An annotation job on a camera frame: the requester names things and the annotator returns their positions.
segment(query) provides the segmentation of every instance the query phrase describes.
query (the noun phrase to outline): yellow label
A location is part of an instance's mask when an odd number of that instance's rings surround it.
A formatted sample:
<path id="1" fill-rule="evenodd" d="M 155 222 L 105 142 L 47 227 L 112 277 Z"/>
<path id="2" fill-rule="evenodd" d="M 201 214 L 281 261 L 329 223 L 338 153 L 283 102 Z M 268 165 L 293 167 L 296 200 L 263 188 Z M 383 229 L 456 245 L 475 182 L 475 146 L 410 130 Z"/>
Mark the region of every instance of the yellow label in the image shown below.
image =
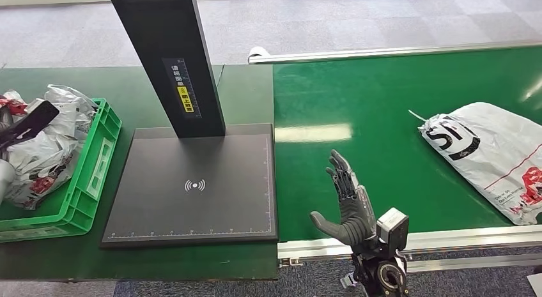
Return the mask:
<path id="1" fill-rule="evenodd" d="M 193 113 L 194 108 L 192 106 L 192 102 L 190 101 L 190 96 L 188 95 L 188 89 L 186 86 L 177 86 L 177 91 L 179 92 L 181 103 L 183 104 L 185 111 L 187 113 Z"/>

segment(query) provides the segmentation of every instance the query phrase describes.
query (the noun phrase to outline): table surface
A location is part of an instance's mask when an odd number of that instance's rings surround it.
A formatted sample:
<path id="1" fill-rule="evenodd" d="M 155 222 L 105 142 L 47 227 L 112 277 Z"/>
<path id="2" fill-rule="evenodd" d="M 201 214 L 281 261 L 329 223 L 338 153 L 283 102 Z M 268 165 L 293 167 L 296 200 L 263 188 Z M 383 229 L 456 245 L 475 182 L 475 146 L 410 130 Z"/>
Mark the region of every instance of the table surface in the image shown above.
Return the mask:
<path id="1" fill-rule="evenodd" d="M 273 121 L 271 66 L 225 66 L 223 70 L 216 66 L 213 69 L 227 124 Z M 92 230 L 83 236 L 0 244 L 1 279 L 277 277 L 276 243 L 99 249 L 134 128 L 170 124 L 140 67 L 0 70 L 0 91 L 15 89 L 26 100 L 43 96 L 47 84 L 64 84 L 92 98 L 106 98 L 122 119 L 123 127 Z"/>
<path id="2" fill-rule="evenodd" d="M 268 123 L 274 115 L 280 239 L 311 240 L 326 236 L 313 227 L 310 211 L 339 218 L 324 171 L 333 148 L 365 184 L 375 213 L 395 206 L 410 216 L 410 232 L 511 225 L 421 138 L 421 122 L 408 109 L 428 118 L 490 102 L 542 123 L 541 59 L 542 48 L 529 47 L 226 66 L 215 78 L 226 123 Z M 14 88 L 27 99 L 49 83 L 106 97 L 123 129 L 91 232 L 0 245 L 0 278 L 277 276 L 275 244 L 98 249 L 133 129 L 169 122 L 142 68 L 0 70 L 0 91 Z"/>
<path id="3" fill-rule="evenodd" d="M 408 110 L 429 118 L 488 102 L 542 123 L 541 61 L 542 47 L 527 47 L 275 65 L 275 136 L 306 137 L 275 138 L 281 241 L 327 237 L 313 210 L 339 220 L 324 171 L 333 148 L 375 215 L 396 207 L 409 232 L 511 225 L 425 142 Z M 309 136 L 318 130 L 328 136 Z"/>

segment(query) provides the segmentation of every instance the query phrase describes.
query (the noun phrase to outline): robotic arm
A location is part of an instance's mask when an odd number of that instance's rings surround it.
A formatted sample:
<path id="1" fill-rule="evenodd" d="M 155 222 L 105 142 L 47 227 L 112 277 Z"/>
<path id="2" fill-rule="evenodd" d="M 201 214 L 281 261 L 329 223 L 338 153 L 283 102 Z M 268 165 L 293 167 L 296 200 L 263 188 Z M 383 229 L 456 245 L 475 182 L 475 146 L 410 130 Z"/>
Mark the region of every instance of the robotic arm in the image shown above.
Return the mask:
<path id="1" fill-rule="evenodd" d="M 407 245 L 408 217 L 391 208 L 376 221 L 365 188 L 359 184 L 350 164 L 331 151 L 327 167 L 341 210 L 341 223 L 329 222 L 311 212 L 314 225 L 325 234 L 352 248 L 354 272 L 341 279 L 344 287 L 360 282 L 369 296 L 408 296 L 405 285 L 407 260 L 399 251 Z"/>

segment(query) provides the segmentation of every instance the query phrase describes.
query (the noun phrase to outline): plastic crate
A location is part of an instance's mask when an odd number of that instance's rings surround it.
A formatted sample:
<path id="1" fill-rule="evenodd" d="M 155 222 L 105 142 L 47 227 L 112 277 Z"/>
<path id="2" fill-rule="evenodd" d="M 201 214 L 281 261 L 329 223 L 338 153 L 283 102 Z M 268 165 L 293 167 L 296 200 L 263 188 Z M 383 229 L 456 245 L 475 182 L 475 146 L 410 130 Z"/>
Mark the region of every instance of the plastic crate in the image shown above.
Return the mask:
<path id="1" fill-rule="evenodd" d="M 35 211 L 8 202 L 0 206 L 0 243 L 87 233 L 94 222 L 121 120 L 103 98 L 71 180 L 49 194 Z"/>

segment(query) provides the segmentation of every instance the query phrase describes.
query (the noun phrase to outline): floor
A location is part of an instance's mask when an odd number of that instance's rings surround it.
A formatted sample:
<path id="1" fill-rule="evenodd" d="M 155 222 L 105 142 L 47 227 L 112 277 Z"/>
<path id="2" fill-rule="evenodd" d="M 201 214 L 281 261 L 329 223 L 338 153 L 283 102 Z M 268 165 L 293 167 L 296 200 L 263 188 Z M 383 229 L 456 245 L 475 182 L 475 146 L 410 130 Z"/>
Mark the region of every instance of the floor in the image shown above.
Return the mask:
<path id="1" fill-rule="evenodd" d="M 199 0 L 198 5 L 214 64 L 245 63 L 256 45 L 272 54 L 291 54 L 542 41 L 542 0 Z M 109 3 L 0 8 L 0 32 L 0 68 L 140 65 Z M 278 282 L 2 282 L 0 293 L 361 296 L 338 287 L 337 278 L 350 270 L 347 263 L 317 264 L 281 270 Z M 409 281 L 412 296 L 533 296 L 525 280 L 531 270 L 418 273 Z"/>
<path id="2" fill-rule="evenodd" d="M 542 0 L 199 0 L 214 64 L 272 54 L 542 41 Z M 0 9 L 0 67 L 137 66 L 109 3 Z"/>

